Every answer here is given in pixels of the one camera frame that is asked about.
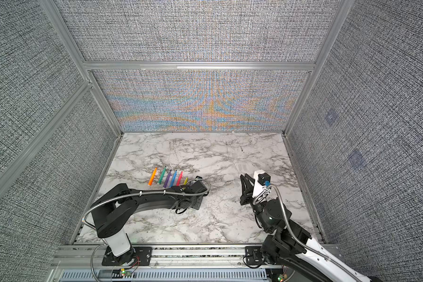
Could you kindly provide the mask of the pink highlighter pen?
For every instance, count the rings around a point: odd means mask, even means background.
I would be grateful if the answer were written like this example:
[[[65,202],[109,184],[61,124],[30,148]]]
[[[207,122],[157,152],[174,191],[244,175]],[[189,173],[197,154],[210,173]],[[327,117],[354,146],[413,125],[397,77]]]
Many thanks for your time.
[[[180,186],[181,180],[182,180],[182,176],[183,176],[183,171],[180,172],[178,178],[177,178],[177,182],[176,182],[176,186]]]

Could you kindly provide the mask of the blue highlighter pen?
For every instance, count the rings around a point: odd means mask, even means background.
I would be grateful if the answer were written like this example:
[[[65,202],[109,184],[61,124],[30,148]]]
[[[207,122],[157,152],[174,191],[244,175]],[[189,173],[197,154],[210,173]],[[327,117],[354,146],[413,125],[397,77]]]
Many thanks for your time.
[[[173,175],[172,175],[172,178],[171,178],[171,181],[170,181],[170,184],[169,184],[169,187],[171,188],[172,186],[174,186],[174,184],[175,184],[175,180],[176,180],[176,176],[177,176],[177,170],[175,170],[174,171],[174,173],[173,173]]]

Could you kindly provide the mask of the purple highlighter pen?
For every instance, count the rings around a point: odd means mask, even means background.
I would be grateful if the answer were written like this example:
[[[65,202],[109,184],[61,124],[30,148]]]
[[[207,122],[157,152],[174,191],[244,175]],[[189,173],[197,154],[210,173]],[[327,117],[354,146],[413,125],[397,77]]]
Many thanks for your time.
[[[168,187],[171,174],[172,174],[172,170],[169,170],[168,173],[167,173],[166,179],[164,181],[163,188]]]

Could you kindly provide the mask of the green highlighter pen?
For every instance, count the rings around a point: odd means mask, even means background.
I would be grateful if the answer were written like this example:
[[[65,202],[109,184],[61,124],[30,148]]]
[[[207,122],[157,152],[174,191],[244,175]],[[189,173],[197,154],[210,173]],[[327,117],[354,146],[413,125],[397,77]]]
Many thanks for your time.
[[[163,168],[157,184],[161,184],[162,183],[165,173],[166,173],[166,167]]]

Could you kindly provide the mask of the orange highlighter pen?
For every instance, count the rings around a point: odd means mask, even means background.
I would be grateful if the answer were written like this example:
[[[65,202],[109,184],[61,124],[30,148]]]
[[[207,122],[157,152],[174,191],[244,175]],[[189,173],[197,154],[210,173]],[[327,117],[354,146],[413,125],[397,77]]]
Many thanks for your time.
[[[148,185],[149,185],[149,186],[151,186],[151,185],[152,185],[153,180],[154,180],[154,178],[155,178],[156,174],[157,174],[157,168],[154,168],[154,170],[153,170],[153,172],[152,172],[152,174],[151,174],[151,177],[150,177],[150,179],[149,179],[149,182],[148,182]]]

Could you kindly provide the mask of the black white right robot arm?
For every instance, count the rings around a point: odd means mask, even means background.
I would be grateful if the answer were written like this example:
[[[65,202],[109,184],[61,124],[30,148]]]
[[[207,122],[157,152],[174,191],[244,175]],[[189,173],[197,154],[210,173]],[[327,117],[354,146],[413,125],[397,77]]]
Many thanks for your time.
[[[378,277],[355,271],[326,250],[291,219],[280,191],[263,170],[240,176],[240,204],[252,208],[257,226],[267,233],[261,247],[246,247],[243,263],[252,269],[282,266],[311,282],[377,282]]]

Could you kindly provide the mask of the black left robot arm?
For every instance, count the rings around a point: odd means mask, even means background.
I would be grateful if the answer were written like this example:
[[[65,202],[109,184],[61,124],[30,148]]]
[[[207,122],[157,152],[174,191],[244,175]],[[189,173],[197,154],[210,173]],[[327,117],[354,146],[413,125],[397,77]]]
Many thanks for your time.
[[[210,185],[201,177],[186,184],[162,190],[130,189],[120,183],[92,204],[82,221],[96,231],[116,258],[133,256],[132,244],[124,226],[132,215],[148,210],[168,209],[181,215],[188,209],[199,210]]]

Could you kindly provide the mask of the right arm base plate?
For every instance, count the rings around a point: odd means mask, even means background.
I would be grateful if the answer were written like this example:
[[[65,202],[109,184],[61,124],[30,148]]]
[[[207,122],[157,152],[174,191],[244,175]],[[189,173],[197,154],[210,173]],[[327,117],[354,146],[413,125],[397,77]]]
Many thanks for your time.
[[[261,246],[246,246],[244,248],[244,262],[250,267],[265,265]]]

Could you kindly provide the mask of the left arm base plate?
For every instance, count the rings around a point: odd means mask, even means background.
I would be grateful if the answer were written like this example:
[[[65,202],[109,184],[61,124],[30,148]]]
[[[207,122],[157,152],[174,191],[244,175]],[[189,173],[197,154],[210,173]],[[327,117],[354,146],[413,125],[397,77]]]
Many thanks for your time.
[[[102,266],[124,266],[129,267],[134,264],[148,266],[152,258],[151,247],[131,247],[129,251],[121,256],[115,256],[110,247],[106,248],[102,259]]]

